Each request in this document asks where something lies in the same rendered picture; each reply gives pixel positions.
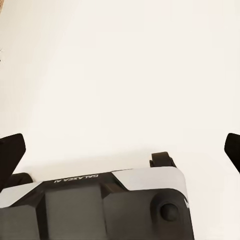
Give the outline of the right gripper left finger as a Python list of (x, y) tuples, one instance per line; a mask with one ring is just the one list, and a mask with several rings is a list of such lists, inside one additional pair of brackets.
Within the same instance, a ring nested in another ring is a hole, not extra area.
[(0, 193), (26, 153), (22, 133), (0, 138)]

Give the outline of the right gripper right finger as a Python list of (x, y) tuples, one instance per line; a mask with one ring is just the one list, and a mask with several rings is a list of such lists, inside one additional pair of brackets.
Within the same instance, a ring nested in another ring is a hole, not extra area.
[(231, 132), (227, 135), (224, 151), (240, 173), (240, 134)]

